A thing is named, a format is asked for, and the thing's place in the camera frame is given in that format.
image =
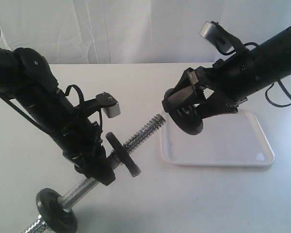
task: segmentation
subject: white table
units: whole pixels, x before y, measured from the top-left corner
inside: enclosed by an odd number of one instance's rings
[[[207,65],[52,65],[51,69],[62,89],[75,83],[86,99],[102,91],[114,95],[122,114],[104,117],[104,132],[113,131],[124,142],[161,112],[164,92],[174,87],[184,69]],[[278,89],[271,96],[286,100]],[[76,94],[70,99],[78,103]],[[140,176],[131,178],[124,166],[119,167],[114,183],[99,185],[74,207],[78,232],[291,232],[291,107],[274,108],[259,92],[242,108],[257,114],[276,156],[272,167],[168,165],[160,157],[157,133],[134,153]],[[0,232],[21,232],[35,220],[39,190],[50,187],[64,194],[81,178],[47,135],[0,101]]]

